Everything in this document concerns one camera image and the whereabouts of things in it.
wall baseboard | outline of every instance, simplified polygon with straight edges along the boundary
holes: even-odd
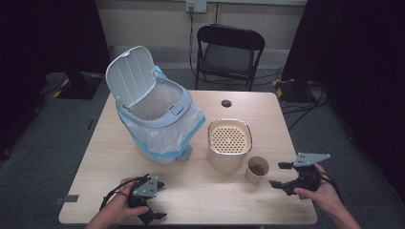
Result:
[[[112,60],[134,46],[111,46],[109,49]],[[151,52],[156,65],[162,69],[189,69],[188,49],[147,47]],[[193,50],[192,65],[196,68],[197,49]],[[285,66],[289,50],[264,50],[259,69],[278,69]]]

perforated strainer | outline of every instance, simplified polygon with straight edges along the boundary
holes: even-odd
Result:
[[[241,166],[252,148],[252,138],[246,123],[238,119],[218,119],[208,127],[210,150],[208,160],[212,167],[232,172]]]

wooden tabletop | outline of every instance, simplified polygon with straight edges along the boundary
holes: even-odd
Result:
[[[148,204],[154,212],[167,213],[151,225],[315,223],[317,216],[309,199],[287,196],[268,183],[270,179],[286,182],[297,178],[294,170],[280,170],[277,166],[278,162],[293,161],[295,151],[275,94],[190,93],[206,121],[190,141],[190,157],[170,165],[159,165],[137,151],[130,133],[118,119],[115,100],[110,95],[69,192],[79,195],[78,200],[64,203],[59,220],[88,223],[98,212],[103,197],[123,178],[151,174],[165,187]],[[225,99],[231,101],[231,107],[221,105]],[[216,171],[207,160],[208,125],[220,118],[244,121],[252,135],[251,151],[231,175]],[[270,167],[258,184],[245,180],[246,163],[253,156],[264,157]],[[142,223],[133,217],[122,224]]]

human hand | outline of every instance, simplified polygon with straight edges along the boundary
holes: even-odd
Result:
[[[316,169],[321,173],[321,176],[328,178],[325,175],[325,170],[319,164],[315,164]],[[326,214],[331,217],[340,229],[360,228],[355,219],[346,209],[340,197],[337,195],[334,187],[327,181],[321,179],[321,185],[318,190],[312,192],[303,188],[295,188],[294,193],[312,199]]]
[[[131,177],[125,178],[121,184],[132,179]],[[92,228],[108,228],[113,224],[117,224],[131,216],[138,216],[145,214],[149,211],[146,206],[130,208],[127,204],[127,198],[131,191],[131,187],[137,182],[130,182],[117,191],[117,194],[99,211],[93,219],[87,224],[87,229]]]

white wall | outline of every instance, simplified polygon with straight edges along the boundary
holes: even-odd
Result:
[[[179,1],[97,1],[112,56],[134,46],[147,47],[161,67],[186,68],[189,62],[190,15]],[[304,6],[207,3],[207,13],[193,16],[193,57],[199,27],[215,22],[248,28],[266,40],[261,68],[283,66]]]

